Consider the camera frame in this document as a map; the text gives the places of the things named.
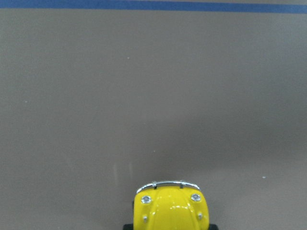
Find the car wheel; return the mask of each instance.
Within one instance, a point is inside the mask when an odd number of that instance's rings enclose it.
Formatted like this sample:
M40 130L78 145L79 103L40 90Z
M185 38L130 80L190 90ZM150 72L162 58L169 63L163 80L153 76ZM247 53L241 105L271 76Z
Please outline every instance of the car wheel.
M208 230L219 230L216 224L209 224L209 229Z
M133 224L125 224L123 230L133 230Z

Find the round headlight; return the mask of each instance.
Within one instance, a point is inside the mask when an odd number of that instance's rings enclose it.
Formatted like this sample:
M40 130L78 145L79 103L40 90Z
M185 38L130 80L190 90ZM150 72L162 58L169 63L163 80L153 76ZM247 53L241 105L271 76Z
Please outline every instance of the round headlight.
M194 201L200 201L201 200L201 196L199 194L193 194L191 196L191 199L194 200Z
M152 199L151 199L150 196L145 195L145 196L142 197L141 201L142 201L143 204L148 204L152 201Z

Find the gray surface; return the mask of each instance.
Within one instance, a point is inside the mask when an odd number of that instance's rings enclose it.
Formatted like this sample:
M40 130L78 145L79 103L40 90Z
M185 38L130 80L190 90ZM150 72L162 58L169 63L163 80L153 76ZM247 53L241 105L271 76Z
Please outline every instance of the gray surface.
M306 15L0 18L0 229L118 230L163 179L221 230L306 229Z

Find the blue line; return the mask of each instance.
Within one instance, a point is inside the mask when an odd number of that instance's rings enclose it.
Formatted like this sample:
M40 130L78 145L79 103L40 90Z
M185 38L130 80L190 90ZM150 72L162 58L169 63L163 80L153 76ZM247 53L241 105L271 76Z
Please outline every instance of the blue line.
M0 0L0 8L307 13L307 5L142 0Z

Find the blue edge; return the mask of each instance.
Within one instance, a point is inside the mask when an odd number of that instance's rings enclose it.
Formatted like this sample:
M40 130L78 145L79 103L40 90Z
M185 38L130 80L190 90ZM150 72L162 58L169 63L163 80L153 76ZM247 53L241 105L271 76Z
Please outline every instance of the blue edge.
M307 5L143 0L0 0L0 8L307 13Z

